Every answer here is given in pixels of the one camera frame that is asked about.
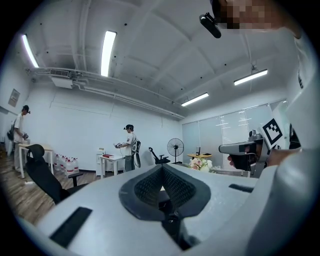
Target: black fan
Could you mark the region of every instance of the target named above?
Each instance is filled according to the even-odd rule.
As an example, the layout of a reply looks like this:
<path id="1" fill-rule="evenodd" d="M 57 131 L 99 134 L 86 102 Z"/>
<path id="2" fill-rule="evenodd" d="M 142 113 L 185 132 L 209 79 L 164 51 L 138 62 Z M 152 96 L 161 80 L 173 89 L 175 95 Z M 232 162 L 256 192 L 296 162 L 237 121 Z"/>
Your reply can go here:
<path id="1" fill-rule="evenodd" d="M 177 163 L 177 157 L 185 150 L 184 143 L 178 138 L 171 139 L 166 148 L 168 149 L 169 154 L 174 157 L 175 164 Z"/>

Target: office chair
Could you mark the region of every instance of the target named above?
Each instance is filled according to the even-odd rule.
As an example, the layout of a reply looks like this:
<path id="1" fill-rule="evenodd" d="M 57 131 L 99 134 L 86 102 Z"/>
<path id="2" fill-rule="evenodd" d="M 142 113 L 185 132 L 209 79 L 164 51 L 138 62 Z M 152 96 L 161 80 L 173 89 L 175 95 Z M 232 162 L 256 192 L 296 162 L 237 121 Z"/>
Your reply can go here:
<path id="1" fill-rule="evenodd" d="M 156 154 L 154 153 L 154 150 L 153 150 L 152 147 L 149 147 L 149 151 L 153 154 L 156 165 L 162 165 L 162 164 L 167 164 L 167 163 L 170 163 L 170 162 L 171 162 L 171 161 L 168 159 L 169 156 L 166 156 L 166 157 L 162 158 L 162 157 L 164 156 L 164 154 L 160 155 L 160 159 L 159 159 L 159 158 L 156 156 Z"/>
<path id="2" fill-rule="evenodd" d="M 34 144 L 26 148 L 29 150 L 27 153 L 27 163 L 25 165 L 26 172 L 30 178 L 53 199 L 55 204 L 60 203 L 87 185 L 77 185 L 77 177 L 83 175 L 83 173 L 78 172 L 68 176 L 69 179 L 73 179 L 73 187 L 63 189 L 60 182 L 51 173 L 43 158 L 45 154 L 44 148 L 39 144 Z"/>

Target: person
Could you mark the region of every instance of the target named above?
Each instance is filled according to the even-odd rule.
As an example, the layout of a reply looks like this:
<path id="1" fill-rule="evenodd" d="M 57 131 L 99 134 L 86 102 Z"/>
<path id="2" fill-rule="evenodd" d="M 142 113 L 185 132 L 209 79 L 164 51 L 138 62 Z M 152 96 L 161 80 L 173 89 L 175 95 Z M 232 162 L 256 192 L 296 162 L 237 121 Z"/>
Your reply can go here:
<path id="1" fill-rule="evenodd" d="M 28 113 L 30 113 L 29 106 L 23 106 L 21 113 L 18 114 L 14 121 L 14 169 L 18 172 L 20 171 L 19 144 L 23 142 L 23 139 L 27 139 L 28 136 L 23 130 L 24 116 Z"/>
<path id="2" fill-rule="evenodd" d="M 134 134 L 134 126 L 132 124 L 128 124 L 124 130 L 128 133 L 128 137 L 126 142 L 118 145 L 117 148 L 125 148 L 125 162 L 124 162 L 124 169 L 126 172 L 135 170 L 135 156 L 132 152 L 132 145 L 137 140 L 136 135 Z"/>
<path id="3" fill-rule="evenodd" d="M 299 70 L 296 85 L 300 90 L 305 90 L 310 84 L 314 87 L 319 79 L 319 63 L 317 55 L 313 50 L 307 35 L 295 20 L 273 0 L 210 0 L 212 11 L 218 28 L 232 29 L 239 33 L 247 32 L 269 32 L 281 28 L 288 29 L 293 37 L 297 49 Z M 295 98 L 295 101 L 303 101 L 302 97 Z M 291 120 L 296 120 L 292 126 L 297 137 L 305 142 L 310 148 L 317 143 L 311 137 L 312 132 L 307 132 L 310 127 L 297 118 L 297 110 L 292 107 L 287 111 Z M 267 166 L 280 165 L 288 156 L 301 152 L 301 148 L 281 150 L 273 149 L 269 155 Z M 261 155 L 261 147 L 257 146 L 257 157 Z M 234 166 L 229 156 L 230 165 Z"/>

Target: flower bouquet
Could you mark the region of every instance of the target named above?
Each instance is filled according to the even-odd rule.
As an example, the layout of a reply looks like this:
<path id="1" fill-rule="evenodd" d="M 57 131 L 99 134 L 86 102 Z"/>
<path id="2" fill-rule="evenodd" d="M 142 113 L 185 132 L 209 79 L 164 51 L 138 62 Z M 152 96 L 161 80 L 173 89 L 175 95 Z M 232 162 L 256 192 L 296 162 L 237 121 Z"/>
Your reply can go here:
<path id="1" fill-rule="evenodd" d="M 211 160 L 197 157 L 190 160 L 189 168 L 210 173 L 213 166 Z"/>

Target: framed picture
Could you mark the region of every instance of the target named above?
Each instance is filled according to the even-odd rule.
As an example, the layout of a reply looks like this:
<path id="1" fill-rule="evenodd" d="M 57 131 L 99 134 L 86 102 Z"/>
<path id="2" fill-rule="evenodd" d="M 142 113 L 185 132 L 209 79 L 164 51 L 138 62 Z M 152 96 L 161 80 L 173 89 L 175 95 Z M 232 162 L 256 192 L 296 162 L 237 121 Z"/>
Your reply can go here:
<path id="1" fill-rule="evenodd" d="M 8 104 L 15 108 L 17 105 L 19 96 L 20 96 L 20 93 L 17 90 L 13 89 L 11 96 L 9 98 Z"/>

